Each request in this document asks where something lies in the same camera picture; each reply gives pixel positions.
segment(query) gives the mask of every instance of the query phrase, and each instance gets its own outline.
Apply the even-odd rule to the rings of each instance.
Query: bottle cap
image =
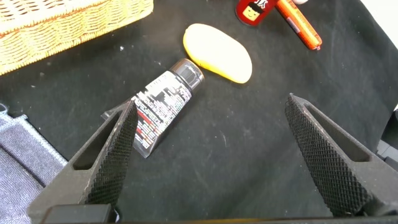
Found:
[[[201,70],[190,60],[183,58],[179,60],[170,71],[176,73],[191,88],[192,93],[196,93],[198,86],[205,80]]]

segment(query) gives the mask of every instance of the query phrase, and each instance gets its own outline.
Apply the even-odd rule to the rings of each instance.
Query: dark surface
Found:
[[[381,139],[398,149],[398,111],[391,115]]]
[[[375,150],[398,102],[398,52],[359,1],[300,6],[323,39],[319,52],[307,50],[277,11],[252,28],[237,20],[235,4],[155,1],[141,21],[0,77],[0,101],[70,159],[102,112],[187,57],[190,24],[214,26],[248,50],[252,78],[238,85],[203,70],[203,88],[160,146],[148,159],[133,152],[118,203],[123,218],[329,216],[289,131],[285,101],[290,92],[305,98]]]

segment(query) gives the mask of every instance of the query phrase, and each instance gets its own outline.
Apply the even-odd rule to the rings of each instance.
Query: wicker basket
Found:
[[[153,0],[0,0],[0,75],[149,15]]]

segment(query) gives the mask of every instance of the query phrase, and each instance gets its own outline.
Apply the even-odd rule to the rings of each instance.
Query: red bottle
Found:
[[[278,0],[240,0],[236,6],[236,16],[243,23],[256,26],[273,9]]]

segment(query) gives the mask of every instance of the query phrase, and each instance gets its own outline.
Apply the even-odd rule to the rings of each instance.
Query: gray fabric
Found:
[[[30,223],[27,207],[67,164],[26,119],[0,108],[0,224]]]
[[[67,161],[30,125],[23,115],[0,126],[0,146],[23,165],[42,185],[48,185]]]
[[[26,208],[43,187],[0,148],[0,223],[30,223]]]

